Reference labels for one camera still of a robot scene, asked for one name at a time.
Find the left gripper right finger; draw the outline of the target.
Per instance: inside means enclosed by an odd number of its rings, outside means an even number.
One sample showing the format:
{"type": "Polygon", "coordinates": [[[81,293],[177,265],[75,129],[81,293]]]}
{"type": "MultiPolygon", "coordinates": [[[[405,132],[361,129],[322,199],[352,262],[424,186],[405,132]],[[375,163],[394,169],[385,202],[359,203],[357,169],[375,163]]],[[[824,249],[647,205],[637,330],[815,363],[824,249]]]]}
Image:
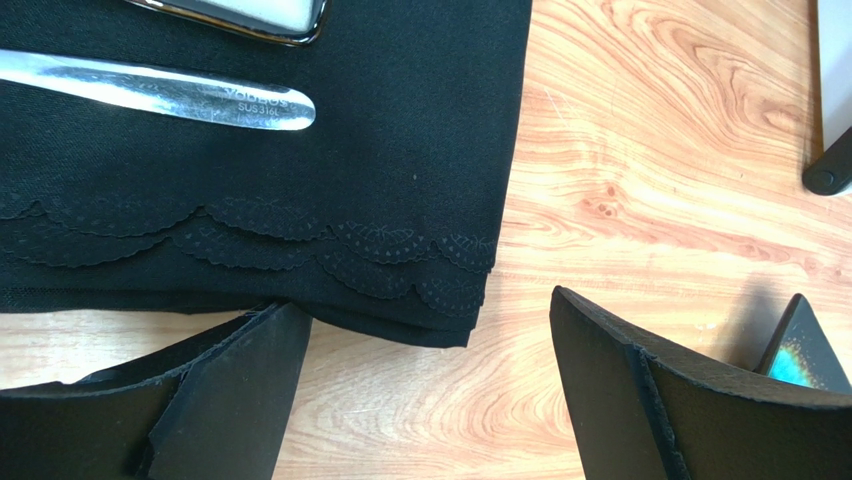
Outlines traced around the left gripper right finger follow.
{"type": "Polygon", "coordinates": [[[851,475],[851,394],[712,359],[564,287],[550,326],[589,479],[851,475]]]}

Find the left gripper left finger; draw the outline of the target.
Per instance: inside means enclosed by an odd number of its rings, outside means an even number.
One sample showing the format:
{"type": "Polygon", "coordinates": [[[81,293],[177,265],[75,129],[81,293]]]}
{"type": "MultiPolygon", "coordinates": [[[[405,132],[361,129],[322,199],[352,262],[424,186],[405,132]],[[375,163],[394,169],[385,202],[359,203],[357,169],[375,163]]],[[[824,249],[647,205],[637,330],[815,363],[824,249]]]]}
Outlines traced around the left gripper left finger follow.
{"type": "Polygon", "coordinates": [[[312,320],[271,305],[155,353],[1,393],[5,479],[269,479],[312,320]]]}

